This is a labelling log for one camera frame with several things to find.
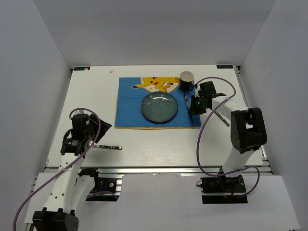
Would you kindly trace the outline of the knife with black handle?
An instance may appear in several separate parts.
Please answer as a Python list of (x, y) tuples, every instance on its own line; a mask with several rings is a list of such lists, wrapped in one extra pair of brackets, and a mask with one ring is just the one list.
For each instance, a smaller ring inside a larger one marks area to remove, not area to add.
[(190, 112), (191, 102), (192, 102), (193, 93), (184, 92), (184, 99), (188, 110), (188, 116), (191, 122), (191, 125), (194, 125), (194, 120)]

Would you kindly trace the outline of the spoon with black handle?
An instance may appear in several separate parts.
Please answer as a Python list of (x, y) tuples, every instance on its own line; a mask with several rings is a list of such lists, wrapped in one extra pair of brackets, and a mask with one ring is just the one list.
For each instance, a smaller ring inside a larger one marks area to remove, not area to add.
[(230, 124), (227, 122), (227, 120), (224, 119), (224, 117), (220, 113), (215, 112), (215, 114), (226, 126), (228, 126), (228, 127), (230, 126)]

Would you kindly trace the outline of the dark blue paper cup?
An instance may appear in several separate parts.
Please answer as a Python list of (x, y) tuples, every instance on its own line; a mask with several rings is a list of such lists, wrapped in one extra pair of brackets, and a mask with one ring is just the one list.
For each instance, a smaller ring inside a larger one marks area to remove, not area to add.
[(179, 88), (181, 92), (192, 91), (194, 88), (194, 75), (192, 72), (184, 71), (180, 74)]

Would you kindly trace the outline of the teal ceramic plate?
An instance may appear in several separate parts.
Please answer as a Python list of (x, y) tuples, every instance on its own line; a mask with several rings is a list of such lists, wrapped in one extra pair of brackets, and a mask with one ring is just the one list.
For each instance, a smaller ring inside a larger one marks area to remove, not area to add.
[(178, 103), (169, 93), (152, 92), (141, 102), (141, 113), (150, 122), (165, 124), (170, 122), (178, 112)]

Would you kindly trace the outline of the blue pikachu placemat cloth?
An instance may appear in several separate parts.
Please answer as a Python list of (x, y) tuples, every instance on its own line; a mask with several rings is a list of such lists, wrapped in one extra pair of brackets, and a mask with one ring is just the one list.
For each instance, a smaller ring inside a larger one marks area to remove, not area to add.
[(199, 115), (188, 115), (187, 104), (195, 92), (181, 92), (178, 77), (121, 77), (116, 128), (199, 128)]

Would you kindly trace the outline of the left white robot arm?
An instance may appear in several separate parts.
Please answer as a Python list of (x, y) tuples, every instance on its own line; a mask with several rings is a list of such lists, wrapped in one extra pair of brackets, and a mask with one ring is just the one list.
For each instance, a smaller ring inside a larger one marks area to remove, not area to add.
[(53, 186), (41, 211), (32, 217), (38, 231), (76, 231), (79, 227), (77, 211), (90, 192), (97, 192), (102, 180), (94, 174), (79, 176), (85, 154), (111, 127), (92, 113), (70, 117), (72, 128), (63, 137), (60, 164)]

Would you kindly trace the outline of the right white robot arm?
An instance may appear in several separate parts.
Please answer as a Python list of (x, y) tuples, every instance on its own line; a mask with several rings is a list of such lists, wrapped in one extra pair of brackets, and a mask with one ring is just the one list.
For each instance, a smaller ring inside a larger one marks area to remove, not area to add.
[[(198, 90), (198, 95), (191, 96), (191, 104), (188, 107), (188, 115), (202, 115), (207, 109), (211, 110), (204, 124), (201, 127), (197, 138), (196, 159), (200, 170), (210, 177), (219, 177), (217, 180), (218, 188), (223, 192), (230, 191), (235, 186), (233, 178), (237, 178), (244, 170), (244, 166), (250, 156), (260, 147), (267, 143), (267, 133), (264, 124), (263, 114), (260, 108), (248, 108), (235, 103), (232, 99), (236, 95), (235, 87), (227, 80), (233, 94), (227, 96), (224, 93), (217, 93), (214, 83), (198, 81), (194, 88)], [(201, 165), (199, 147), (201, 136), (209, 119), (214, 113), (220, 113), (230, 121), (230, 139), (232, 143), (231, 152), (220, 168), (218, 174), (206, 172)]]

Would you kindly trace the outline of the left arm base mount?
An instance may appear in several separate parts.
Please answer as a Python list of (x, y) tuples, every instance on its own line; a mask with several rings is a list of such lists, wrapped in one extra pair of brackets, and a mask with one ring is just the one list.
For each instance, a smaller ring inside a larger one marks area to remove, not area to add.
[(123, 175), (104, 173), (97, 168), (85, 168), (79, 173), (79, 176), (83, 175), (90, 176), (94, 180), (94, 187), (86, 201), (116, 202), (118, 200)]

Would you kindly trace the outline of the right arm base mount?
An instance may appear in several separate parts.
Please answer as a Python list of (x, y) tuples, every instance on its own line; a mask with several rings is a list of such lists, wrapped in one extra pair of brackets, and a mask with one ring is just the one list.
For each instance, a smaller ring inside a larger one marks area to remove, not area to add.
[(204, 205), (248, 203), (242, 175), (235, 178), (203, 177), (197, 181), (196, 186), (201, 189)]

